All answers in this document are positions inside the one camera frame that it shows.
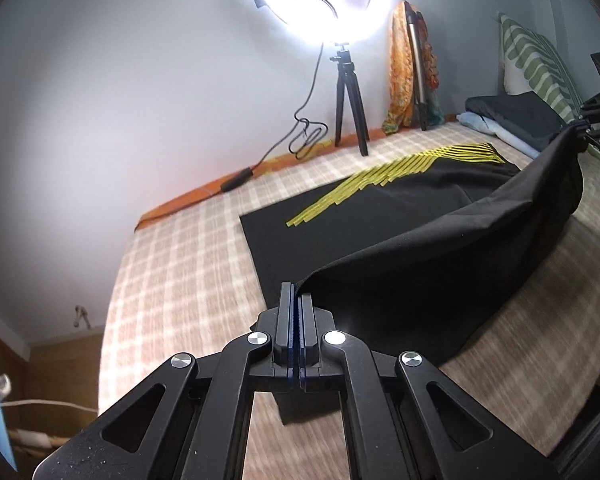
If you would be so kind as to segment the green striped white pillow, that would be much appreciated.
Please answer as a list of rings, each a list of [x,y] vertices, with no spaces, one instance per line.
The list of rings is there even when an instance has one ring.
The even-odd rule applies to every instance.
[[[545,36],[498,14],[503,87],[509,96],[533,92],[564,122],[580,115],[583,100],[566,63]]]

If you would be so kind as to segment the black shorts yellow stripes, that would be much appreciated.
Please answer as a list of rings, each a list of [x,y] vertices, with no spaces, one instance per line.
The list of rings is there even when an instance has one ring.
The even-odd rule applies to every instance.
[[[326,186],[244,214],[265,303],[292,283],[372,350],[449,362],[553,250],[582,197],[582,148],[566,131],[524,168],[439,157],[301,224]]]

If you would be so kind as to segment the wooden chair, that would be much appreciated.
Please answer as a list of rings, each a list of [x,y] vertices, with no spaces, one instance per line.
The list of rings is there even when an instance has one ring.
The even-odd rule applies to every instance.
[[[69,438],[49,436],[44,432],[23,429],[9,429],[7,434],[10,442],[18,448],[32,448],[35,451],[50,451],[61,448]]]

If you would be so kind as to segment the small black tripod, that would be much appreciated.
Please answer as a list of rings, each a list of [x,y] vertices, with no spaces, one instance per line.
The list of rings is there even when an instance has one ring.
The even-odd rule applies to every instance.
[[[351,53],[345,44],[340,44],[336,54],[330,60],[337,64],[338,70],[336,83],[335,145],[339,146],[342,140],[344,97],[347,96],[353,117],[355,135],[358,139],[358,150],[365,157],[368,155],[370,134],[368,133],[362,94],[358,85],[358,76],[355,73]]]

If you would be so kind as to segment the orange patterned scarf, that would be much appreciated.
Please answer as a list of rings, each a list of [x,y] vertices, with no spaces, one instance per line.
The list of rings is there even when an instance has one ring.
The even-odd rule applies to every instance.
[[[408,34],[404,3],[401,0],[391,15],[389,26],[389,105],[381,129],[385,134],[397,133],[408,127],[419,126],[415,108],[415,73],[410,35]],[[438,60],[429,42],[428,27],[422,12],[416,6],[418,34],[422,47],[422,65],[425,72],[428,128],[443,125],[445,114],[439,104]]]

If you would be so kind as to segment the folded blue garment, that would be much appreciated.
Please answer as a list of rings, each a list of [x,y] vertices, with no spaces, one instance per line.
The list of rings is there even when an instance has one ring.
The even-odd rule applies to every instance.
[[[465,127],[500,139],[512,148],[516,148],[517,151],[524,153],[530,158],[537,158],[540,154],[538,150],[532,148],[531,145],[524,142],[524,140],[519,139],[518,136],[515,136],[506,128],[502,127],[498,122],[489,117],[483,117],[474,112],[463,112],[456,115],[456,120]]]

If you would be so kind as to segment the silver folded tripod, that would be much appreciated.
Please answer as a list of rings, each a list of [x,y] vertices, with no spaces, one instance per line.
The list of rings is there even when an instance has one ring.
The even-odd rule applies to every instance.
[[[408,34],[410,35],[414,64],[415,108],[417,110],[419,127],[422,129],[422,131],[426,131],[428,129],[427,96],[425,72],[424,66],[422,65],[422,47],[420,46],[418,34],[417,13],[408,2],[404,3],[404,9],[407,20]]]

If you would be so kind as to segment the checkered beige bed blanket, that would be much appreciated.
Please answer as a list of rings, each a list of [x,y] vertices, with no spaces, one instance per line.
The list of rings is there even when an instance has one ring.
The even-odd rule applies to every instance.
[[[434,365],[544,455],[576,420],[600,376],[600,156],[583,144],[580,204],[521,289],[451,361]],[[107,318],[99,405],[107,411],[178,352],[218,353],[252,332],[268,307],[240,219],[314,188],[367,185],[420,174],[439,157],[463,162],[532,158],[457,124],[375,141],[370,156],[338,150],[257,178],[138,232]],[[299,382],[294,288],[292,383],[253,396],[238,479],[354,479],[336,390]]]

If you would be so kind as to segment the folded black garment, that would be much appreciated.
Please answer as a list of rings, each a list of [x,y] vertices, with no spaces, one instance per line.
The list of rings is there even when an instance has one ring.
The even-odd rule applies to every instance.
[[[518,96],[474,96],[465,112],[489,117],[539,152],[548,147],[567,123],[533,91]]]

